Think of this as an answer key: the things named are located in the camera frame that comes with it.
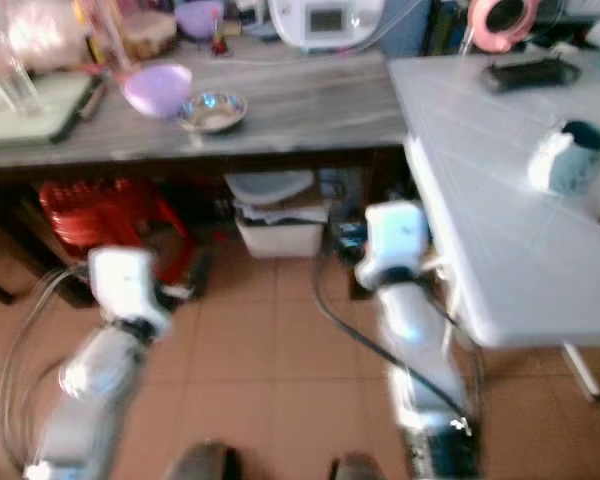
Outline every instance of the white table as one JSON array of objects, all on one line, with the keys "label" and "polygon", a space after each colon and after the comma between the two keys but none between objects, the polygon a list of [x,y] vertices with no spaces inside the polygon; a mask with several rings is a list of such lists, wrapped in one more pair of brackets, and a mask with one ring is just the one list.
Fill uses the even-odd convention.
[{"label": "white table", "polygon": [[[389,64],[410,132],[409,167],[463,320],[487,347],[600,345],[600,226],[589,200],[539,193],[526,177],[531,152],[557,121],[600,127],[600,55],[565,57],[582,68],[571,88],[500,96],[478,82],[494,59],[504,60]],[[600,181],[593,192],[600,207]]]}]

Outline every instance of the black cable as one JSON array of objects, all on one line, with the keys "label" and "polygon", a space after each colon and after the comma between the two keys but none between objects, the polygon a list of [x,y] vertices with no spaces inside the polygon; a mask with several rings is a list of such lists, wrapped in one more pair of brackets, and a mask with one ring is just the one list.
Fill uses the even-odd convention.
[{"label": "black cable", "polygon": [[331,250],[329,248],[329,243],[327,241],[324,241],[322,248],[315,257],[314,268],[312,272],[313,296],[322,314],[326,316],[329,320],[331,320],[336,325],[336,327],[338,327],[344,333],[353,338],[356,342],[359,342],[365,347],[369,348],[371,351],[373,351],[392,365],[406,371],[416,381],[421,383],[424,387],[426,387],[428,390],[433,392],[438,398],[440,398],[440,400],[442,400],[458,416],[469,419],[470,416],[445,392],[443,392],[442,389],[430,382],[424,375],[419,373],[417,370],[414,370],[413,368],[409,367],[395,355],[388,352],[376,342],[365,336],[359,330],[353,328],[351,325],[341,320],[340,317],[329,308],[329,305],[325,301],[324,296],[322,294],[322,279],[324,278],[324,272],[327,266],[327,259],[330,256],[330,253]]},{"label": "black cable", "polygon": [[447,322],[449,322],[451,325],[453,325],[456,328],[460,328],[460,326],[458,325],[458,322],[456,322],[453,318],[451,318],[449,316],[449,314],[447,313],[447,311],[444,309],[444,307],[442,305],[440,305],[440,303],[433,297],[433,294],[429,290],[429,285],[427,284],[427,282],[424,281],[424,279],[422,279],[422,278],[416,278],[414,280],[414,283],[416,285],[420,286],[420,288],[422,288],[422,291],[424,292],[424,295],[425,295],[425,297],[427,297],[427,300],[429,301],[429,303],[431,304],[431,306],[433,308],[435,308],[436,311],[442,317],[444,317],[444,319]]},{"label": "black cable", "polygon": [[[484,391],[484,355],[482,354],[482,350],[473,342],[472,343],[472,356],[473,356],[473,368],[474,368],[474,405],[475,405],[475,421],[474,426],[482,425],[482,419],[484,416],[484,402],[482,397],[482,392]],[[482,435],[481,432],[477,432],[478,441],[476,443],[476,448],[478,450],[478,458],[482,456]]]}]

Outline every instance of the white appliance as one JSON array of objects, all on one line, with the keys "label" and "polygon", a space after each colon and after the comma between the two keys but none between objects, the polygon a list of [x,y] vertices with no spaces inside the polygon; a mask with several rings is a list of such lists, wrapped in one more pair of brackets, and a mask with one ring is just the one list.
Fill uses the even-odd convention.
[{"label": "white appliance", "polygon": [[347,48],[376,30],[385,0],[269,0],[280,37],[304,49]]}]

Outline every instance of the display screen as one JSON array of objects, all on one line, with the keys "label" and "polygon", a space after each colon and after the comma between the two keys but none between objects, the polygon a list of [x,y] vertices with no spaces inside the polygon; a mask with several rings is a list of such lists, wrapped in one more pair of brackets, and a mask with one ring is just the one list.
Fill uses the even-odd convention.
[{"label": "display screen", "polygon": [[309,13],[312,32],[339,32],[342,30],[342,10],[312,10]]}]

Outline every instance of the metal bowl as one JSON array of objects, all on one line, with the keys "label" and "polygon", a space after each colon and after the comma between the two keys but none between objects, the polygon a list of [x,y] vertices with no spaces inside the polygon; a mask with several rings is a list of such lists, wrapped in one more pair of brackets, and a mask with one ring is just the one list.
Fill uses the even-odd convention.
[{"label": "metal bowl", "polygon": [[189,131],[216,133],[238,124],[247,114],[247,101],[229,93],[202,92],[180,109],[180,119]]}]

